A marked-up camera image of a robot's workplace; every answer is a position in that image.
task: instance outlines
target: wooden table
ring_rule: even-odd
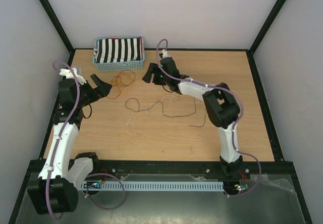
[[[160,104],[147,111],[146,117],[145,111],[135,113],[125,108],[125,101],[129,98],[137,98],[141,108],[144,108],[146,104],[155,103],[166,96],[163,103],[167,115],[188,115],[194,112],[191,96],[167,93],[161,86],[141,80],[149,63],[155,62],[154,51],[146,51],[145,54],[144,69],[134,70],[136,80],[133,84],[123,88],[122,94],[116,99],[103,98],[92,104],[93,114],[91,118],[83,119],[71,158],[78,153],[91,151],[96,152],[99,159],[111,160],[219,161],[221,145],[218,131],[208,117],[203,127],[189,126],[203,124],[203,103],[196,104],[194,115],[183,118],[163,116]],[[238,125],[240,150],[255,155],[260,161],[274,161],[246,53],[169,51],[169,54],[181,74],[210,84],[227,83],[245,106],[245,116]],[[110,83],[119,71],[99,72],[92,64],[92,55],[93,50],[76,50],[72,66],[82,68],[82,76],[93,88],[95,84],[90,75],[94,73]],[[116,95],[117,89],[114,88],[108,97]],[[134,100],[129,101],[128,106],[138,109]],[[84,114],[89,114],[88,106],[84,108]],[[50,144],[47,145],[44,157],[47,157],[49,148]],[[253,159],[244,156],[244,160]]]

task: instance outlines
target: striped cloth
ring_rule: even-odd
[[[101,39],[94,49],[94,56],[98,64],[142,60],[141,37]]]

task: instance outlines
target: red wire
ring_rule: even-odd
[[[106,169],[101,169],[100,171],[101,171],[101,172],[105,172],[105,173],[107,174],[107,170],[106,170]]]
[[[241,177],[242,177],[242,184],[244,183],[244,180],[246,179],[247,181],[248,181],[248,179],[247,179],[247,177],[245,177],[240,171],[238,172],[240,175],[241,175]]]

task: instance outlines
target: white wall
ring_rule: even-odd
[[[0,0],[0,223],[8,223],[37,159],[68,53],[38,0]]]
[[[146,47],[250,48],[276,0],[49,0],[74,47],[143,35]]]
[[[255,59],[286,160],[322,223],[323,0],[287,0]]]

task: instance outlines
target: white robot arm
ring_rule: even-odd
[[[81,153],[76,156],[73,166],[69,169],[69,162],[74,141],[79,133],[84,118],[82,108],[109,94],[112,85],[101,81],[95,74],[91,79],[97,85],[92,88],[88,82],[72,69],[77,82],[70,70],[60,70],[60,75],[66,78],[59,82],[60,108],[56,110],[53,119],[53,140],[45,165],[35,179],[30,179],[27,186],[28,194],[38,214],[48,213],[46,195],[53,213],[74,211],[78,203],[78,191],[86,176],[98,165],[95,153]],[[79,85],[79,100],[76,92]]]
[[[146,83],[150,83],[152,74],[154,74],[152,80],[154,84],[168,85],[173,92],[190,95],[204,101],[210,121],[218,128],[221,142],[220,161],[223,163],[222,169],[227,176],[233,175],[242,163],[242,156],[237,152],[237,150],[239,150],[236,129],[237,124],[234,124],[240,112],[240,108],[235,98],[225,91],[205,87],[205,84],[201,83],[200,85],[197,85],[192,83],[193,79],[191,77],[179,73],[174,60],[167,51],[163,50],[160,57],[161,67],[165,72],[175,78],[185,80],[178,81],[168,77],[160,70],[158,65],[154,63],[149,65],[148,71],[142,80]],[[221,83],[218,86],[229,90],[225,83]],[[224,102],[220,104],[218,100],[222,99]]]

